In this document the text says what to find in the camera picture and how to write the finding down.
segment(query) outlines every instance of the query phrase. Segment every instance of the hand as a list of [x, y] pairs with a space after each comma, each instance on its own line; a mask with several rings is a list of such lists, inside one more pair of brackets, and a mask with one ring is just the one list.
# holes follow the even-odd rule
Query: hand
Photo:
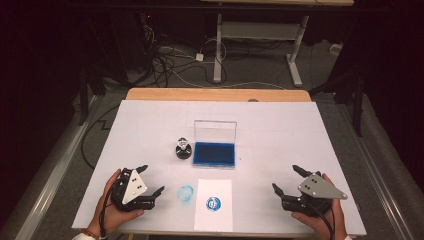
[[[93, 219], [87, 227], [87, 230], [96, 235], [96, 237], [100, 237], [100, 224], [99, 224], [99, 215], [103, 208], [103, 202], [106, 197], [107, 192], [112, 187], [113, 183], [118, 178], [121, 170], [118, 169], [107, 181], [105, 189], [103, 191], [103, 195], [100, 197], [96, 211], [94, 212]], [[144, 210], [134, 210], [131, 212], [122, 212], [119, 211], [111, 202], [110, 198], [107, 200], [105, 211], [105, 220], [104, 220], [104, 228], [106, 233], [111, 233], [115, 231], [121, 224], [131, 221], [134, 218], [137, 218], [143, 215]]]
[[[322, 177], [333, 184], [330, 178], [323, 174]], [[333, 199], [333, 212], [335, 218], [335, 240], [344, 240], [347, 237], [346, 226], [344, 222], [344, 214], [342, 207], [340, 206], [340, 199]], [[296, 218], [301, 223], [312, 228], [314, 232], [319, 236], [320, 239], [330, 239], [330, 231], [328, 231], [327, 225], [324, 221], [318, 217], [308, 217], [307, 215], [300, 212], [293, 212], [291, 214], [293, 218]], [[324, 217], [327, 218], [328, 222], [333, 226], [333, 215], [331, 210], [324, 214]]]

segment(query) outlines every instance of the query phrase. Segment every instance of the table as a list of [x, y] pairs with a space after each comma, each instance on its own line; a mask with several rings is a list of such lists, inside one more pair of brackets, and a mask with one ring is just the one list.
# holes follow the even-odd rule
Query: table
[[[251, 99], [260, 102], [246, 102]], [[233, 170], [196, 168], [191, 165], [191, 158], [176, 157], [179, 137], [193, 142], [192, 125], [196, 119], [237, 121]], [[348, 233], [366, 234], [316, 104], [301, 90], [131, 89], [120, 106], [72, 227], [87, 226], [105, 181], [117, 168], [145, 164], [149, 168], [141, 176], [147, 186], [154, 190], [164, 185], [165, 190], [152, 211], [122, 225], [122, 232], [311, 236], [309, 228], [283, 211], [271, 187], [275, 182], [286, 194], [299, 196], [296, 187], [303, 178], [291, 169], [296, 164], [311, 171], [329, 173], [349, 196], [342, 201]], [[187, 185], [196, 191], [199, 179], [231, 179], [232, 232], [193, 230], [195, 199], [182, 203], [177, 192]]]
[[[352, 6], [353, 0], [204, 0], [207, 2], [224, 3], [257, 3], [309, 6]], [[222, 69], [222, 38], [249, 38], [269, 40], [294, 40], [291, 54], [286, 55], [287, 64], [296, 87], [301, 87], [302, 80], [296, 67], [296, 56], [302, 43], [309, 16], [303, 16], [299, 24], [253, 23], [222, 21], [222, 14], [218, 14], [216, 33], [216, 53], [214, 63], [214, 82], [221, 82]]]

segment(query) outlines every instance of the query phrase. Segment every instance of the blue stamp mark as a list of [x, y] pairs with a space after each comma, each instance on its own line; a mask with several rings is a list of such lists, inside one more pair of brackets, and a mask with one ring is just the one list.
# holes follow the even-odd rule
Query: blue stamp mark
[[221, 200], [217, 197], [210, 197], [206, 201], [206, 208], [212, 212], [218, 211], [221, 208]]
[[182, 203], [188, 204], [193, 196], [194, 189], [191, 186], [182, 186], [177, 193]]

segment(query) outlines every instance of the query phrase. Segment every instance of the white paper sheet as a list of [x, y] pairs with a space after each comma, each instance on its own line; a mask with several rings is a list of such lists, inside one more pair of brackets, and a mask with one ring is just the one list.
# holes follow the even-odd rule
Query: white paper sheet
[[231, 180], [199, 179], [194, 230], [233, 231], [233, 198]]

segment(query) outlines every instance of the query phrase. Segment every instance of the open plastic box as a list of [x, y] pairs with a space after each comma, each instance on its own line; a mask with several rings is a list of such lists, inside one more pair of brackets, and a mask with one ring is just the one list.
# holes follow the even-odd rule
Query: open plastic box
[[235, 167], [237, 122], [195, 120], [193, 165]]

